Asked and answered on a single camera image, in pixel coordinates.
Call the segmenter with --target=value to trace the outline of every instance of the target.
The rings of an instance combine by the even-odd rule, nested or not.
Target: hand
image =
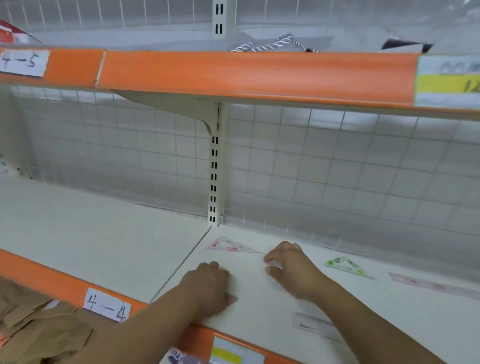
[[[183,286],[197,304],[197,321],[214,316],[238,300],[227,293],[230,273],[219,269],[217,262],[201,263],[182,278]]]
[[[265,271],[299,300],[313,301],[319,286],[329,279],[312,263],[298,244],[282,242],[264,257],[265,263],[274,260],[282,264],[282,269],[268,266]]]

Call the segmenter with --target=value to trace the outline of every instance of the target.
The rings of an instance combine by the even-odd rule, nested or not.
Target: left hand
[[[219,269],[217,262],[211,262],[201,263],[182,278],[180,286],[197,304],[197,320],[217,315],[238,300],[227,293],[229,276],[228,271]]]

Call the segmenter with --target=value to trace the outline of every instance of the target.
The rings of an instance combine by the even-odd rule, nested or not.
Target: triangle ruler
[[[259,253],[261,252],[256,251],[255,249],[249,248],[246,245],[237,243],[225,236],[220,236],[215,240],[212,245],[209,245],[207,250],[213,250],[218,252],[231,252],[231,253]]]
[[[326,267],[343,270],[344,272],[355,274],[357,276],[373,279],[373,277],[370,276],[367,272],[365,272],[362,267],[360,267],[358,264],[354,263],[345,256],[329,260],[324,265]]]

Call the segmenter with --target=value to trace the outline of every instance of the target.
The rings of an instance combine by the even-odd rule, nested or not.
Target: white shelf
[[[217,261],[231,272],[229,291],[239,300],[223,314],[204,324],[302,363],[357,362],[345,345],[292,326],[295,312],[320,318],[325,316],[315,306],[290,297],[268,277],[264,272],[263,254],[206,250],[218,236],[227,236],[263,253],[281,242],[280,238],[229,226],[213,228],[162,293],[177,285],[183,275],[197,268],[199,263]],[[396,283],[390,279],[388,272],[474,290],[480,290],[478,285],[353,256],[352,259],[377,280],[367,279],[322,267],[329,259],[345,254],[298,243],[325,274],[447,363],[480,362],[480,352],[475,343],[480,337],[480,302]]]
[[[0,248],[149,303],[206,221],[46,183],[0,181]]]

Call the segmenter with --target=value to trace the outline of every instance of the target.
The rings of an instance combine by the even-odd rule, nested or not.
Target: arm
[[[226,293],[229,273],[201,263],[148,308],[89,343],[66,364],[158,364],[187,326],[236,301]]]
[[[281,243],[264,261],[265,270],[295,298],[317,305],[332,320],[360,363],[444,364],[435,354],[377,315],[324,275],[297,244]]]

